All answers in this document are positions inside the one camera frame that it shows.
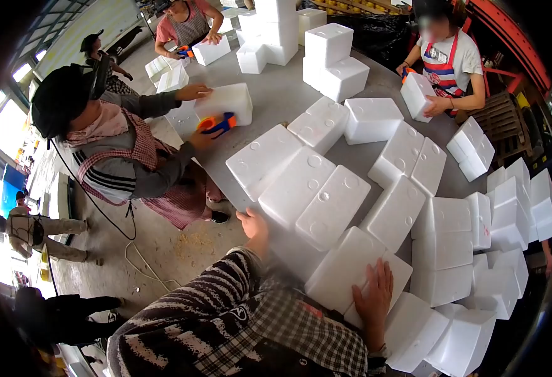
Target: table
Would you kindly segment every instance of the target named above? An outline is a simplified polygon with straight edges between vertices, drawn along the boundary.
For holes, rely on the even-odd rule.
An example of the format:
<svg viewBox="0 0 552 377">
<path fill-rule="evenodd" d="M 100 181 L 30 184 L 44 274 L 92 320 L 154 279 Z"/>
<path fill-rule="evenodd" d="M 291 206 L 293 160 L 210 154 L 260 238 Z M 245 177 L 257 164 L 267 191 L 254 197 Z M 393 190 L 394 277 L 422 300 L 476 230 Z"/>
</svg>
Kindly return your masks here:
<svg viewBox="0 0 552 377">
<path fill-rule="evenodd" d="M 190 76 L 191 83 L 204 82 L 210 87 L 247 83 L 253 103 L 253 123 L 249 126 L 234 128 L 220 137 L 211 150 L 199 153 L 196 158 L 236 209 L 244 211 L 246 207 L 251 207 L 263 213 L 259 203 L 253 203 L 235 181 L 226 167 L 225 161 L 276 124 L 283 121 L 292 122 L 322 95 L 303 82 L 302 58 L 305 54 L 302 46 L 289 64 L 286 66 L 268 64 L 260 75 L 242 74 L 235 50 L 236 48 L 206 67 L 193 62 L 186 67 L 186 71 Z M 446 144 L 458 129 L 453 119 L 442 114 L 434 117 L 430 123 L 412 120 L 400 94 L 401 78 L 358 52 L 352 51 L 351 56 L 370 67 L 366 87 L 355 97 L 393 98 L 404 114 L 406 122 L 446 150 Z M 192 111 L 191 104 L 182 106 L 174 115 L 181 120 L 175 126 L 176 131 L 185 140 L 185 135 L 192 132 L 197 124 L 197 117 Z M 376 161 L 383 147 L 385 147 L 385 142 L 347 145 L 345 138 L 341 137 L 325 155 L 335 165 L 347 167 L 371 185 L 370 192 L 349 226 L 358 225 L 383 192 L 379 185 L 367 177 L 368 170 Z M 472 192 L 485 192 L 485 190 L 485 175 L 469 183 L 457 162 L 448 153 L 437 196 L 464 198 Z M 317 251 L 296 235 L 284 232 L 274 222 L 269 221 L 269 225 L 272 251 L 295 275 L 306 281 L 326 253 Z M 410 264 L 412 258 L 410 236 L 406 238 L 396 255 Z"/>
</svg>

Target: pink shirt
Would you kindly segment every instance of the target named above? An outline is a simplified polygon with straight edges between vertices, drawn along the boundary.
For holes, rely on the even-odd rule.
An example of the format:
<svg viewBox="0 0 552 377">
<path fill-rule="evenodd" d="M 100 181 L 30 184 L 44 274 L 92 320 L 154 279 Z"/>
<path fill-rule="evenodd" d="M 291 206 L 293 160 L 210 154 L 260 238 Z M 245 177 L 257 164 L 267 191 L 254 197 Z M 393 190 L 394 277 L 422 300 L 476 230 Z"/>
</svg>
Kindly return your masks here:
<svg viewBox="0 0 552 377">
<path fill-rule="evenodd" d="M 211 5 L 207 3 L 206 0 L 188 0 L 186 2 L 188 3 L 188 6 L 190 8 L 190 15 L 188 19 L 196 16 L 196 11 L 190 3 L 194 2 L 198 9 L 201 10 L 203 15 L 205 15 L 206 11 L 211 7 Z M 157 25 L 157 41 L 161 41 L 163 43 L 174 41 L 175 44 L 178 45 L 178 35 L 175 33 L 174 26 L 171 24 L 171 21 L 166 14 L 165 17 L 163 17 L 163 19 L 160 20 L 159 24 Z"/>
</svg>

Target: white rope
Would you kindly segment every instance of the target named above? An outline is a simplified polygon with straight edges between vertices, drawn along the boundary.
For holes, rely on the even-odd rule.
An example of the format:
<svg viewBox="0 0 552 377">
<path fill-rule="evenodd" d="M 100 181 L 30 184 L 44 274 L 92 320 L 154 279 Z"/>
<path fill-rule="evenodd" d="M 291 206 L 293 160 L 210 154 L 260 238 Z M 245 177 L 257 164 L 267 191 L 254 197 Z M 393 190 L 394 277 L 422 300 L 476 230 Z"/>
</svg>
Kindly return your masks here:
<svg viewBox="0 0 552 377">
<path fill-rule="evenodd" d="M 138 255 L 140 256 L 140 258 L 142 258 L 142 260 L 144 261 L 144 264 L 148 266 L 148 268 L 150 269 L 150 271 L 152 272 L 152 274 L 155 276 L 155 277 L 152 277 L 152 276 L 149 276 L 149 275 L 146 275 L 144 272 L 142 272 L 138 267 L 136 267 L 135 264 L 132 263 L 131 260 L 129 260 L 129 258 L 127 257 L 127 249 L 129 247 L 129 245 L 134 245 L 134 248 L 135 248 L 135 251 L 138 252 Z M 171 282 L 174 282 L 175 284 L 178 285 L 178 287 L 181 287 L 182 285 L 175 279 L 171 279 L 171 280 L 160 280 L 159 279 L 159 276 L 157 275 L 157 273 L 155 272 L 155 270 L 152 269 L 151 265 L 148 264 L 148 262 L 146 262 L 146 260 L 144 259 L 144 257 L 142 256 L 142 254 L 140 253 L 140 251 L 138 250 L 138 247 L 134 244 L 133 241 L 131 241 L 129 244 L 127 244 L 127 246 L 125 247 L 125 260 L 127 260 L 129 262 L 129 264 L 134 267 L 136 269 L 137 272 L 141 273 L 142 275 L 146 276 L 147 278 L 149 279 L 152 279 L 154 281 L 157 281 L 159 283 L 161 283 L 163 285 L 163 288 L 165 288 L 165 290 L 167 292 L 171 292 L 172 290 L 170 290 L 169 288 L 167 288 L 167 286 L 165 285 L 165 283 L 171 283 Z"/>
</svg>

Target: white t-shirt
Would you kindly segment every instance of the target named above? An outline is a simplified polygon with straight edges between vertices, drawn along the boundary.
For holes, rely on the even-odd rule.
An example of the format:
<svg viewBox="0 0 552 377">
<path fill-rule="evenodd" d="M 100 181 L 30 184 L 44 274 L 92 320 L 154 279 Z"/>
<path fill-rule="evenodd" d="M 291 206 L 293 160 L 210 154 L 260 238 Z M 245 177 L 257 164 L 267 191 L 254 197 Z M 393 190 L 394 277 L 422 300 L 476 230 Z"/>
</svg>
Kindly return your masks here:
<svg viewBox="0 0 552 377">
<path fill-rule="evenodd" d="M 450 56 L 452 50 L 452 44 L 454 37 L 447 38 L 443 41 L 439 41 L 433 44 L 433 47 Z M 423 37 L 417 41 L 417 46 L 421 48 L 421 59 L 428 61 L 429 63 L 441 63 L 437 59 L 429 59 L 424 56 L 425 50 L 429 43 L 423 40 Z M 481 57 L 479 56 L 479 50 L 477 45 L 462 30 L 458 31 L 458 42 L 456 42 L 456 53 L 454 55 L 454 61 L 452 62 L 454 67 L 454 79 L 456 80 L 456 86 L 458 86 L 463 92 L 467 91 L 467 86 L 471 80 L 470 74 L 483 75 L 481 69 Z"/>
</svg>

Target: pink checkered apron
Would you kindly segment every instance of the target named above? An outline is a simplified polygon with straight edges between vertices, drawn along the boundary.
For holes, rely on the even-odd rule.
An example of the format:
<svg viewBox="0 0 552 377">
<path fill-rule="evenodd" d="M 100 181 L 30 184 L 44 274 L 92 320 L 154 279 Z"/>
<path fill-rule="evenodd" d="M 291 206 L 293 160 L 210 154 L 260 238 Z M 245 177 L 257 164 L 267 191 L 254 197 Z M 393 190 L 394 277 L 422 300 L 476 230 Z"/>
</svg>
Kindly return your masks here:
<svg viewBox="0 0 552 377">
<path fill-rule="evenodd" d="M 110 157 L 123 157 L 142 163 L 148 170 L 154 171 L 165 163 L 165 158 L 157 155 L 157 150 L 163 150 L 167 153 L 177 153 L 177 151 L 152 136 L 151 128 L 135 114 L 121 108 L 123 113 L 129 117 L 129 120 L 135 127 L 136 139 L 134 149 L 113 150 L 99 152 L 87 158 L 79 167 L 77 174 L 79 182 L 85 191 L 93 196 L 106 201 L 114 206 L 122 206 L 127 203 L 123 200 L 121 203 L 113 203 L 108 200 L 98 190 L 92 188 L 84 181 L 87 170 L 102 159 Z M 179 230 L 183 230 L 189 223 L 199 220 L 205 209 L 207 199 L 206 172 L 194 162 L 190 162 L 184 173 L 184 178 L 194 181 L 193 185 L 174 185 L 163 196 L 159 198 L 141 199 L 151 210 L 165 217 L 169 222 L 175 225 Z"/>
</svg>

